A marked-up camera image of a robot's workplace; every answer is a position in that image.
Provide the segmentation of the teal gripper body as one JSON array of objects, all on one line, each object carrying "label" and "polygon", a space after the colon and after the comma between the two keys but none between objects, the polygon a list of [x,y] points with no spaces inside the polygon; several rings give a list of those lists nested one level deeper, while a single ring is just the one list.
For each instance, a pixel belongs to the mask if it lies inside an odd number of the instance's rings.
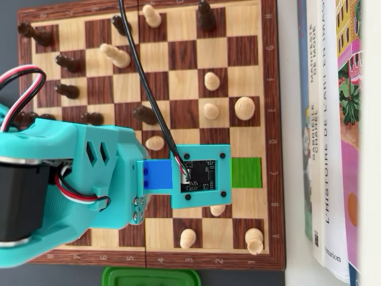
[{"label": "teal gripper body", "polygon": [[113,198],[113,228],[123,229],[128,224],[139,225],[145,218],[148,199],[139,192],[143,181],[139,178],[142,167],[138,165],[138,161],[144,160],[147,152],[135,139],[120,143],[117,155],[118,161],[113,174],[113,187],[117,191]]}]

